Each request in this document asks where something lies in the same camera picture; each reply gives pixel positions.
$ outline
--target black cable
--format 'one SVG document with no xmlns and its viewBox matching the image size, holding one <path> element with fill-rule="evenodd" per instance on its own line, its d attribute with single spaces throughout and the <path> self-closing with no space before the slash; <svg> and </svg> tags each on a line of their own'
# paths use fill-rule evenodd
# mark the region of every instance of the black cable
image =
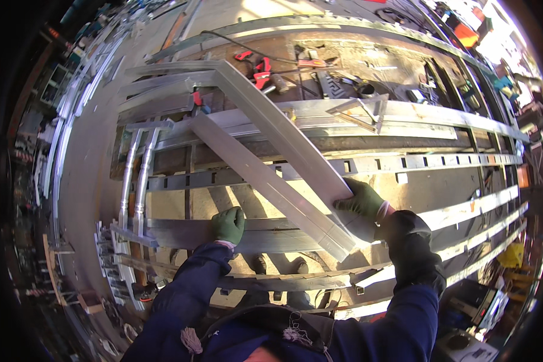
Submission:
<svg viewBox="0 0 543 362">
<path fill-rule="evenodd" d="M 216 35 L 216 36 L 218 36 L 219 38 L 223 38 L 223 39 L 227 40 L 228 42 L 232 42 L 232 43 L 234 43 L 234 44 L 237 44 L 237 45 L 239 45 L 239 46 L 241 46 L 241 47 L 246 48 L 247 50 L 251 50 L 253 53 L 262 55 L 262 56 L 264 56 L 264 57 L 268 57 L 269 59 L 272 59 L 272 60 L 275 60 L 275 61 L 278 61 L 278 62 L 286 62 L 286 63 L 289 63 L 289 64 L 297 64 L 297 61 L 296 61 L 296 60 L 291 60 L 291 59 L 282 58 L 282 57 L 275 57 L 275 56 L 271 56 L 271 55 L 266 54 L 266 53 L 262 53 L 262 52 L 260 52 L 259 50 L 255 50 L 255 49 L 253 49 L 253 48 L 251 48 L 251 47 L 246 46 L 246 45 L 243 44 L 243 43 L 240 43 L 240 42 L 238 42 L 238 41 L 235 41 L 235 40 L 233 40 L 233 39 L 231 39 L 231 38 L 226 37 L 225 35 L 216 33 L 216 32 L 214 32 L 214 31 L 212 31 L 212 30 L 204 30 L 204 31 L 202 31 L 201 33 L 207 33 L 207 34 Z"/>
</svg>

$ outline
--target hand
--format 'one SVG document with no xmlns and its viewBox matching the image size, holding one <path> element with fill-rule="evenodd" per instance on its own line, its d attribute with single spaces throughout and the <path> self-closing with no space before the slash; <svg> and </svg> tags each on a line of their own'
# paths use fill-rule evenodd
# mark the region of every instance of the hand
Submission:
<svg viewBox="0 0 543 362">
<path fill-rule="evenodd" d="M 246 217 L 239 206 L 222 211 L 211 218 L 215 240 L 239 244 L 246 223 Z"/>
<path fill-rule="evenodd" d="M 356 181 L 353 178 L 344 178 L 346 184 L 354 196 L 350 199 L 334 201 L 334 207 L 337 210 L 352 211 L 372 220 L 376 220 L 378 209 L 384 203 L 384 200 L 367 183 Z"/>
</svg>

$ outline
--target person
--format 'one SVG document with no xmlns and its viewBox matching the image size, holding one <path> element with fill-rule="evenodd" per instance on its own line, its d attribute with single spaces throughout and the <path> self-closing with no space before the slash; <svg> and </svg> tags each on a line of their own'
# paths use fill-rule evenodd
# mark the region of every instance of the person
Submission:
<svg viewBox="0 0 543 362">
<path fill-rule="evenodd" d="M 232 207 L 213 216 L 215 242 L 196 248 L 159 292 L 143 331 L 122 361 L 429 360 L 438 300 L 446 287 L 441 258 L 430 251 L 430 228 L 411 211 L 395 211 L 368 184 L 345 181 L 354 196 L 335 201 L 334 207 L 359 213 L 367 222 L 377 221 L 375 238 L 386 241 L 395 266 L 394 296 L 384 318 L 372 323 L 334 321 L 269 304 L 266 297 L 235 308 L 197 336 L 190 326 L 206 314 L 218 279 L 231 270 L 228 262 L 243 235 L 243 212 Z M 305 300 L 298 302 L 306 308 Z"/>
</svg>

